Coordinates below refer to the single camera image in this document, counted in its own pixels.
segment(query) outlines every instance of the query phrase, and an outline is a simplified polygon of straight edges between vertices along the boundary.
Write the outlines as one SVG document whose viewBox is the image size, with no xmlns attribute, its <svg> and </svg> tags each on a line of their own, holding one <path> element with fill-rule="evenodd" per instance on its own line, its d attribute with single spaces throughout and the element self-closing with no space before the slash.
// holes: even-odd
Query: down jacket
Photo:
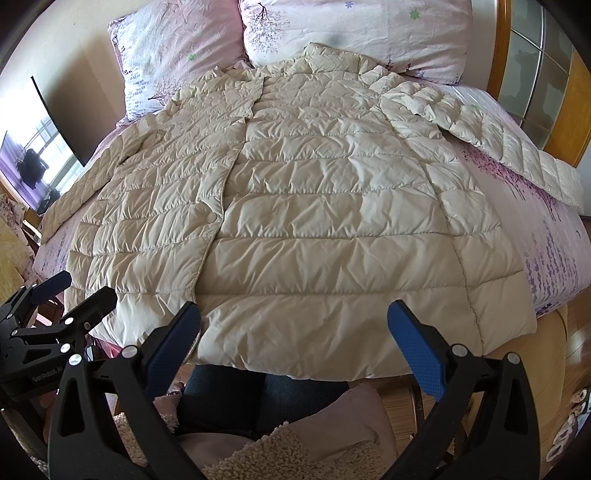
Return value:
<svg viewBox="0 0 591 480">
<path fill-rule="evenodd" d="M 396 299 L 475 355 L 531 333 L 519 255 L 439 127 L 580 208 L 576 171 L 496 118 L 310 44 L 208 72 L 56 202 L 44 240 L 100 190 L 66 307 L 113 287 L 117 310 L 92 334 L 124 346 L 192 300 L 191 361 L 318 380 L 409 371 L 386 323 Z"/>
</svg>

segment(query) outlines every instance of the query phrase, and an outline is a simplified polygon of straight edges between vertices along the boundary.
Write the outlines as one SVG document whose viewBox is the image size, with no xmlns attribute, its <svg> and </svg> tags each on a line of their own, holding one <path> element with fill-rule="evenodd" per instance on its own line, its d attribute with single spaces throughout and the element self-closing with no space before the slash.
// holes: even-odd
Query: pink pillowcase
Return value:
<svg viewBox="0 0 591 480">
<path fill-rule="evenodd" d="M 160 110 L 204 72 L 245 59 L 237 0 L 155 0 L 109 24 L 126 119 Z"/>
<path fill-rule="evenodd" d="M 310 42 L 372 57 L 392 72 L 460 81 L 472 0 L 240 0 L 244 45 L 255 67 Z"/>
</svg>

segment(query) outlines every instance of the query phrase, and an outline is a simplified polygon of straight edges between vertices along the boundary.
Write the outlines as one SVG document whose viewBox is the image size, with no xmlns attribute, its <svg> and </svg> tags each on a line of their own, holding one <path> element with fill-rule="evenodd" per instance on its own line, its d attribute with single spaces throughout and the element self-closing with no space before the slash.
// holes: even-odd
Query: purple curtain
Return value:
<svg viewBox="0 0 591 480">
<path fill-rule="evenodd" d="M 9 133 L 4 136 L 4 141 L 0 147 L 0 170 L 4 173 L 4 176 L 17 190 L 21 197 L 28 203 L 29 207 L 33 210 L 39 208 L 39 204 L 46 197 L 49 192 L 47 185 L 43 182 L 37 183 L 36 187 L 32 189 L 29 185 L 26 185 L 20 173 L 17 170 L 17 160 L 22 158 L 24 155 L 24 149 L 21 145 L 16 143 Z"/>
</svg>

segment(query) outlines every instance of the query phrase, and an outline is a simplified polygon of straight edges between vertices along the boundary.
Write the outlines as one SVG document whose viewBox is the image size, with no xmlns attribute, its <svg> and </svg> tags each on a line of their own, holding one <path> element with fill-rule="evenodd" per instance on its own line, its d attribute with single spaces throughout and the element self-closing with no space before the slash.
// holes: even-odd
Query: person's leg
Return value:
<svg viewBox="0 0 591 480">
<path fill-rule="evenodd" d="M 265 375 L 196 365 L 178 404 L 177 435 L 196 432 L 252 437 Z"/>
<path fill-rule="evenodd" d="M 269 434 L 285 421 L 292 423 L 318 413 L 348 389 L 347 382 L 294 380 L 267 375 L 256 431 Z"/>
</svg>

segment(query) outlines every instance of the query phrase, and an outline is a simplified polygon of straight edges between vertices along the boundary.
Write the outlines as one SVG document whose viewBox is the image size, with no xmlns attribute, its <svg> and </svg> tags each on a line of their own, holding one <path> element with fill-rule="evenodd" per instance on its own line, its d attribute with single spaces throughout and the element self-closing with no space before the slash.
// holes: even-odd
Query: blue gripper pad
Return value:
<svg viewBox="0 0 591 480">
<path fill-rule="evenodd" d="M 146 397 L 152 401 L 166 392 L 201 328 L 201 312 L 192 302 L 180 309 L 166 327 L 154 330 L 142 345 Z"/>
<path fill-rule="evenodd" d="M 42 305 L 72 285 L 72 276 L 67 271 L 59 272 L 31 289 L 31 303 Z"/>
<path fill-rule="evenodd" d="M 388 308 L 388 329 L 421 389 L 440 401 L 447 388 L 444 365 L 449 345 L 437 329 L 422 325 L 402 300 Z"/>
</svg>

